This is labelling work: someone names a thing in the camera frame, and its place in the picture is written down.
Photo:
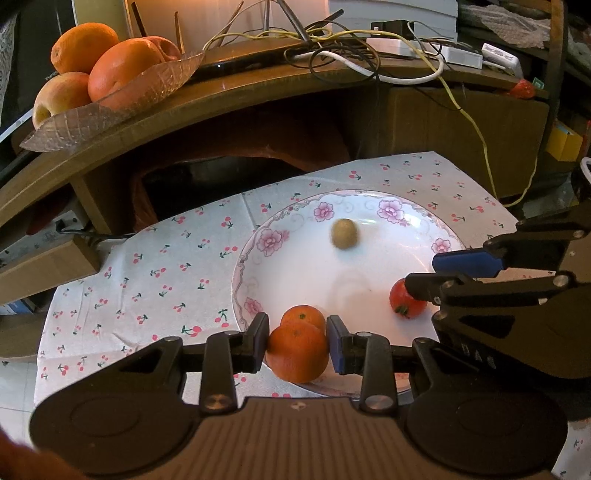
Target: white power strip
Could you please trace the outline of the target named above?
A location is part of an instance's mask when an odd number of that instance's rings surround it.
[[[509,52],[494,47],[488,43],[485,43],[482,46],[482,55],[492,63],[498,63],[499,65],[503,65],[506,69],[511,69],[517,78],[523,78],[521,63],[515,55],[511,55]]]
[[[418,58],[418,55],[410,49],[406,43],[398,38],[383,38],[383,37],[369,37],[367,43],[380,53],[389,53],[392,55],[399,55],[402,57]],[[410,42],[418,50],[421,46],[417,41]],[[472,53],[471,51],[462,50],[461,48],[441,46],[439,43],[425,43],[423,42],[425,51],[436,54],[441,47],[441,54],[448,63],[454,65],[462,65],[474,69],[482,69],[482,55],[479,53]]]

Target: cardboard box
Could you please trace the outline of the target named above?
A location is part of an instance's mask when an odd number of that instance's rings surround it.
[[[577,161],[583,137],[562,122],[554,124],[546,151],[558,161]]]

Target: tangerine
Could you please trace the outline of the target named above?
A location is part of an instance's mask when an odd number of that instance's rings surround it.
[[[322,333],[326,331],[324,315],[310,305],[296,305],[287,310],[281,317],[281,325],[289,322],[306,322],[319,328]]]
[[[306,322],[279,325],[269,335],[267,365],[288,382],[316,380],[329,363],[329,346],[324,333]]]
[[[57,73],[90,73],[103,53],[119,43],[110,26],[88,22],[66,31],[51,49],[51,63]]]

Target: cherry tomato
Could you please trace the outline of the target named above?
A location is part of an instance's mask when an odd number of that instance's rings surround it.
[[[401,278],[390,290],[390,306],[396,315],[413,319],[425,311],[427,302],[412,298],[404,285],[404,279]]]

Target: cherry print tablecloth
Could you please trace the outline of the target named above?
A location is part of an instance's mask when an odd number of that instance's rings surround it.
[[[35,404],[165,336],[203,343],[213,333],[238,329],[232,274],[253,231],[287,205],[337,189],[406,197],[438,215],[467,247],[515,229],[515,218],[497,200],[433,152],[357,160],[176,215],[114,246],[98,274],[57,289],[41,338]],[[197,403],[199,381],[200,374],[189,374],[185,401]],[[265,366],[256,375],[236,375],[235,384],[239,401],[315,396]],[[578,442],[568,453],[591,447],[589,429],[570,433]],[[571,466],[561,469],[564,478],[579,478],[569,475]]]

